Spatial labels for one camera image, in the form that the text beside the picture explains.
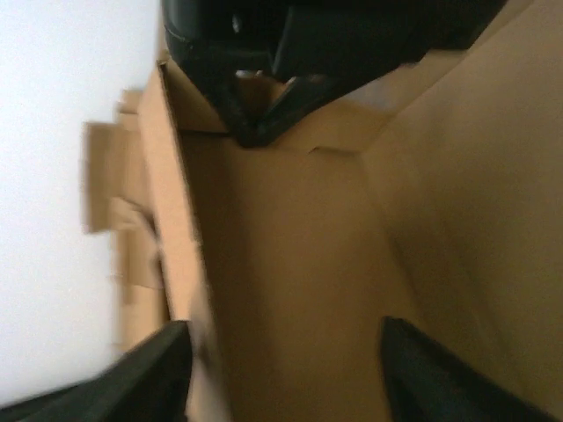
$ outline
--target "white surface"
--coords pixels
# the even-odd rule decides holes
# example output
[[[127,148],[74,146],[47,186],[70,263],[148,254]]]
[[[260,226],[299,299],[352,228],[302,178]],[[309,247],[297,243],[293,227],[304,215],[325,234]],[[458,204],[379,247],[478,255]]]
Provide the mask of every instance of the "white surface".
[[[108,236],[84,236],[82,123],[142,86],[157,0],[0,2],[0,406],[114,358]]]

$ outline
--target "blurry black object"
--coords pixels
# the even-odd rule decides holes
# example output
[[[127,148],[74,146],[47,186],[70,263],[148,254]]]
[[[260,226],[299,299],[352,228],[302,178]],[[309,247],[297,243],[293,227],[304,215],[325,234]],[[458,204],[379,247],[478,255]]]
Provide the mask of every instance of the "blurry black object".
[[[557,421],[494,385],[404,320],[385,318],[381,360],[395,422]]]
[[[507,0],[164,0],[172,59],[238,143],[264,147],[307,114],[431,49],[466,50]],[[237,71],[288,82],[260,118]]]
[[[0,421],[186,421],[192,360],[187,323],[168,323],[100,377],[0,410]]]

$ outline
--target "white background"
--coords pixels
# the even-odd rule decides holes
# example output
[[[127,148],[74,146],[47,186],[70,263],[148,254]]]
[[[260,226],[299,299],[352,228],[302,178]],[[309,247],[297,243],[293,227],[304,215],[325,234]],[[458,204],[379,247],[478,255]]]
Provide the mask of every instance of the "white background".
[[[115,357],[108,236],[82,228],[82,124],[155,57],[157,0],[0,1],[0,406]]]

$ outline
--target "black object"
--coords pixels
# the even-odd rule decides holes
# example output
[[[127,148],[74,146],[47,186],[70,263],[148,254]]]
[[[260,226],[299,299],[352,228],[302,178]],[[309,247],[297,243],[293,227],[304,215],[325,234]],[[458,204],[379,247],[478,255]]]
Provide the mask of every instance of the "black object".
[[[0,410],[0,420],[187,421],[192,363],[187,323],[168,323],[100,377]]]
[[[494,385],[402,319],[385,318],[381,361],[396,422],[557,421]]]
[[[172,59],[251,148],[430,49],[469,48],[506,1],[164,0],[163,12]],[[291,82],[253,118],[239,70]]]

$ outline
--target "open cardboard box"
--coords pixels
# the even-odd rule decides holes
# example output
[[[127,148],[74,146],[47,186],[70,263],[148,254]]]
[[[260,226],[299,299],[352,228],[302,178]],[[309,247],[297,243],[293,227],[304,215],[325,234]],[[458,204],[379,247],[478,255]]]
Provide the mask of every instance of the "open cardboard box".
[[[386,315],[562,416],[562,18],[536,1],[397,115],[337,101],[261,150],[202,135],[222,122],[158,64],[139,128],[197,420],[389,420]]]

